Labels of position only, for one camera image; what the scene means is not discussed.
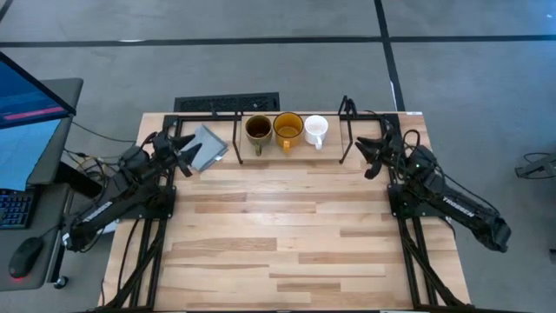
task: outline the monitor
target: monitor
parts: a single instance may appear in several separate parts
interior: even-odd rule
[[[75,108],[0,52],[0,129],[75,114]]]

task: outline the computer mouse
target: computer mouse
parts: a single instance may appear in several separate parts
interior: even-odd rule
[[[10,276],[21,278],[27,276],[33,269],[36,258],[43,248],[43,239],[31,237],[26,239],[11,256],[9,271]]]

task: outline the wooden table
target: wooden table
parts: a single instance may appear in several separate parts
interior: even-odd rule
[[[160,130],[163,117],[144,114],[138,142]],[[412,308],[385,170],[372,181],[365,179],[367,165],[355,147],[344,164],[240,165],[232,151],[233,123],[203,123],[231,151],[201,174],[187,179],[176,175],[178,200],[164,241],[155,310]],[[185,123],[183,133],[193,133],[199,124]],[[430,147],[423,116],[400,113],[400,124],[402,132],[418,130],[421,143]],[[346,123],[341,127],[346,146]],[[354,138],[381,134],[377,122],[352,122],[352,128]],[[421,220],[431,264],[468,303],[452,231],[438,218]],[[107,300],[116,293],[132,224],[122,222],[116,230],[104,278]],[[136,265],[141,228],[142,222],[132,237],[124,281]],[[422,273],[416,269],[420,298],[426,303]],[[146,300],[149,270],[145,277],[139,303]]]

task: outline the floor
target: floor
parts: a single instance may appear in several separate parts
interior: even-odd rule
[[[554,1],[4,3],[0,50],[38,78],[83,78],[76,121],[113,137],[135,139],[143,112],[170,111],[175,97],[187,96],[278,91],[283,110],[333,110],[346,94],[359,110],[424,112],[444,170],[494,203],[512,227],[509,251],[500,254],[456,225],[472,302],[531,312],[556,307],[548,254],[556,246],[554,185],[513,174],[525,153],[556,150],[556,41],[545,36],[556,35]],[[379,27],[376,3],[387,29]],[[383,44],[386,30],[391,38]],[[225,44],[244,37],[263,39]],[[221,40],[195,41],[205,38]],[[72,128],[67,148],[113,156],[126,147]],[[0,312],[94,307],[110,239],[64,259],[72,279],[66,289],[2,293]]]

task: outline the mug handle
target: mug handle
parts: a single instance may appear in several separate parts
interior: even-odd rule
[[[255,143],[255,154],[260,157],[262,154],[262,146],[261,143]]]
[[[316,138],[316,143],[314,144],[314,146],[317,150],[322,149],[322,139],[320,137]]]
[[[283,144],[282,148],[284,149],[284,152],[286,152],[286,153],[289,152],[289,140],[284,140],[284,144]]]

